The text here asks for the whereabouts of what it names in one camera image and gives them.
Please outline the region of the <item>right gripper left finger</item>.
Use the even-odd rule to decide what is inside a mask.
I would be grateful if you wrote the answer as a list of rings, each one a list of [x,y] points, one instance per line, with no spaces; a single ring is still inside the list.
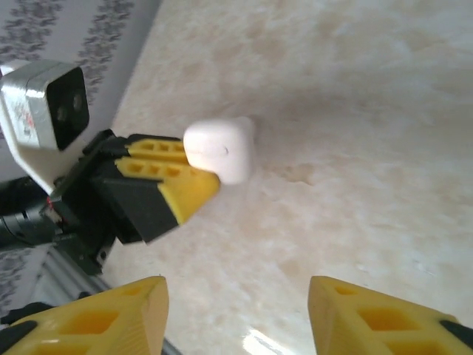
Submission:
[[[165,277],[147,277],[18,319],[1,353],[161,354],[168,313]]]

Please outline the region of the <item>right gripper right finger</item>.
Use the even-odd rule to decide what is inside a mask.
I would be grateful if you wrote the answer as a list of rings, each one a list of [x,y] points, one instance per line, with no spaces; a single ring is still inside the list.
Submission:
[[[450,314],[332,277],[313,276],[308,313],[318,354],[471,354]]]

